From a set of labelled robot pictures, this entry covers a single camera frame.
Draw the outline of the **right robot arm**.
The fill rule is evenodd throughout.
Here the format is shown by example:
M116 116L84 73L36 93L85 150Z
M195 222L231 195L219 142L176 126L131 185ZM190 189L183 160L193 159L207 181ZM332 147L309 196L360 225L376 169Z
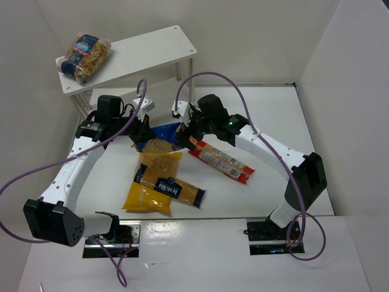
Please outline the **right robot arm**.
M195 150L196 141L206 134L214 134L220 141L259 158L287 180L283 200L264 222L262 232L269 238L284 234L291 221L301 211L308 210L326 189L320 155L295 151L259 129L252 129L247 118L240 114L230 115L218 96L204 96L196 106L175 101L171 110L173 117L182 120L182 127L176 135L179 145Z

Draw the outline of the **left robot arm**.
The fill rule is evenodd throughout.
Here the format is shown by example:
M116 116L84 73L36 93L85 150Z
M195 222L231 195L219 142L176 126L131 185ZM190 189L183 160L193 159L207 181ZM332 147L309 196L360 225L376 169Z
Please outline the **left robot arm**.
M154 109L148 97L125 104L117 96L102 95L97 108L77 128L69 161L37 200L27 200L23 212L34 238L73 247L83 237L113 234L118 216L96 211L75 213L78 197L95 163L106 150L101 142L128 136L134 143L155 138L148 113Z

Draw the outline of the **blue orange pasta bag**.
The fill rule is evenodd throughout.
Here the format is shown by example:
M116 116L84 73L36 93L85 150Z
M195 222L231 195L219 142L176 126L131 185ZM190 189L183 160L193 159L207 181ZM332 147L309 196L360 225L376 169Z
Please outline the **blue orange pasta bag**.
M153 127L152 130L156 137L146 142L136 144L134 147L138 152L142 153L161 154L179 151L183 149L176 141L176 134L180 126L180 122L175 122Z

